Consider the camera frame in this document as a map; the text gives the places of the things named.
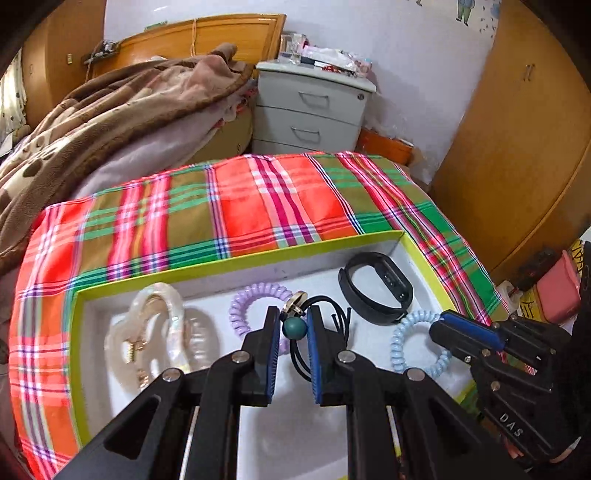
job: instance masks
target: brown blanket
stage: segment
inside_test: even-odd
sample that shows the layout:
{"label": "brown blanket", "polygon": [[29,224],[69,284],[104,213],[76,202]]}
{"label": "brown blanket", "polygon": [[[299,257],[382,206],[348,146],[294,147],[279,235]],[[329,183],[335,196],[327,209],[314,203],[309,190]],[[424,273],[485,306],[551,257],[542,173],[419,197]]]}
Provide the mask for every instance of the brown blanket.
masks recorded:
{"label": "brown blanket", "polygon": [[106,73],[74,90],[0,167],[0,275],[20,264],[31,226],[117,149],[238,90],[253,65],[236,47]]}

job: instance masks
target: pink box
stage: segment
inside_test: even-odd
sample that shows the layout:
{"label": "pink box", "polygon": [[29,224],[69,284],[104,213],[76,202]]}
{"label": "pink box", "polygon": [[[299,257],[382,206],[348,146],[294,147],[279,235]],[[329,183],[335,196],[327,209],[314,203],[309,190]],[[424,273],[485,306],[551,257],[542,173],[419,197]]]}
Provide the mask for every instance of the pink box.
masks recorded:
{"label": "pink box", "polygon": [[560,323],[573,316],[580,304],[580,278],[570,254],[562,257],[537,283],[544,316],[551,323]]}

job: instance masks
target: blue gripper pad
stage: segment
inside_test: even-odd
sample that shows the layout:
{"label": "blue gripper pad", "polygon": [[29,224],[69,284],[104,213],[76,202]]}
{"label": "blue gripper pad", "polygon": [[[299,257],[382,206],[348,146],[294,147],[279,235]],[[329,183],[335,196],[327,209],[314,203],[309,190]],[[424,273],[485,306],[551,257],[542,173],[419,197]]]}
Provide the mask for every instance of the blue gripper pad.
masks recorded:
{"label": "blue gripper pad", "polygon": [[465,335],[474,338],[474,340],[483,343],[491,350],[502,352],[505,349],[505,342],[494,330],[481,325],[474,320],[466,319],[461,315],[450,311],[443,312],[441,314],[441,319],[456,330],[459,330]]}
{"label": "blue gripper pad", "polygon": [[273,344],[267,360],[267,398],[269,403],[275,393],[275,377],[277,376],[277,359],[279,358],[279,337],[281,334],[281,322],[275,318],[273,325]]}
{"label": "blue gripper pad", "polygon": [[320,367],[320,358],[318,356],[318,347],[316,345],[316,333],[314,331],[314,324],[312,315],[306,315],[306,323],[308,324],[308,332],[306,334],[308,339],[308,353],[310,355],[310,376],[312,378],[312,393],[314,400],[320,404],[320,397],[322,395],[322,369]]}

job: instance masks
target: cartoon figure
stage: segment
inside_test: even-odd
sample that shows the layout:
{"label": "cartoon figure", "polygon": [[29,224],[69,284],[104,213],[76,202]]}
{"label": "cartoon figure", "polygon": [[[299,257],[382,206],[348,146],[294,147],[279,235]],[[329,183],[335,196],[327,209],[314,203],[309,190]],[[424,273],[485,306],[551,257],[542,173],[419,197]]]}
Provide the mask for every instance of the cartoon figure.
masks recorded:
{"label": "cartoon figure", "polygon": [[499,20],[499,17],[501,16],[501,2],[500,1],[492,4],[491,15],[494,18],[496,18],[497,20]]}
{"label": "cartoon figure", "polygon": [[476,6],[474,0],[457,0],[457,18],[458,22],[464,19],[464,25],[468,26],[468,19],[472,13],[472,9]]}

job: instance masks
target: white wall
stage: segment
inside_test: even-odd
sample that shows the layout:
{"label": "white wall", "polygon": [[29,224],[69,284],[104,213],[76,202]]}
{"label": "white wall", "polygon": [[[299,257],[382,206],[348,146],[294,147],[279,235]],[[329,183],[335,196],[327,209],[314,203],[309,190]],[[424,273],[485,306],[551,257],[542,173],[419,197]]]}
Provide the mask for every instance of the white wall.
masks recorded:
{"label": "white wall", "polygon": [[[105,38],[121,40],[165,20],[285,13],[286,30],[305,33],[312,44],[354,51],[374,61],[379,94],[366,123],[418,146],[426,163],[415,166],[414,173],[430,181],[492,45],[492,1],[476,0],[466,27],[456,21],[456,0],[422,0],[422,7],[415,0],[108,0]],[[485,14],[488,28],[481,33]]]}

